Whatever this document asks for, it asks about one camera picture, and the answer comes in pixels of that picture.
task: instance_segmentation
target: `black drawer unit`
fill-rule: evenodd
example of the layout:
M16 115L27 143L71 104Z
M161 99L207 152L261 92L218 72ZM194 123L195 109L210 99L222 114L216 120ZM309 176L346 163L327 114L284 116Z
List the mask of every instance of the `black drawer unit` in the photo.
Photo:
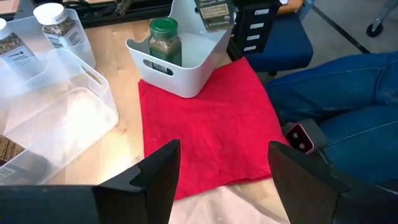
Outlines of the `black drawer unit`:
M234 1L237 7L233 40L244 54L261 53L266 46L269 33L278 9L279 0Z

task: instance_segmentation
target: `blue denim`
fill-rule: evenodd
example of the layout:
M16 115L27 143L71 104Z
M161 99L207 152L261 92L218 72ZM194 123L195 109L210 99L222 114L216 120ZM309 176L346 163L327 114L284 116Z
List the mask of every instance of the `blue denim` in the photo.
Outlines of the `blue denim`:
M318 123L335 169L374 184L398 180L398 52L339 58L266 90L282 120Z

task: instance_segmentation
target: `chair wheel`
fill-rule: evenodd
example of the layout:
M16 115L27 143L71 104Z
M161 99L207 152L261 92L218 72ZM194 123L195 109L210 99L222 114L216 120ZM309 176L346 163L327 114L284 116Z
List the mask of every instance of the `chair wheel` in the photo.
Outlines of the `chair wheel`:
M366 29L366 34L370 37L377 37L378 35L381 34L381 32L383 32L383 24L380 24L376 27L376 30L372 30L372 24L370 24L368 26L368 28Z

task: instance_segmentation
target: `green lid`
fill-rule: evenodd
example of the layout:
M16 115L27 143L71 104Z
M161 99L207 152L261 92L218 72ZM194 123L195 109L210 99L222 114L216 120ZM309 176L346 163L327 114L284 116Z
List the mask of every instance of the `green lid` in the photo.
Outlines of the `green lid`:
M158 39L171 39L177 36L178 22L172 18L156 18L150 24L150 34Z

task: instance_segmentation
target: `white bottle cap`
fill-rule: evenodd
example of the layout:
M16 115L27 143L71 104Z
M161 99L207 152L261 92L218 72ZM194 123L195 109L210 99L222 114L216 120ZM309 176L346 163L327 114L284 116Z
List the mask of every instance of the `white bottle cap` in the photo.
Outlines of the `white bottle cap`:
M45 26L59 24L68 16L63 5L58 3L46 3L37 6L33 10L33 15L40 24Z
M8 37L12 34L12 30L9 26L7 26L7 21L5 19L0 18L0 40Z

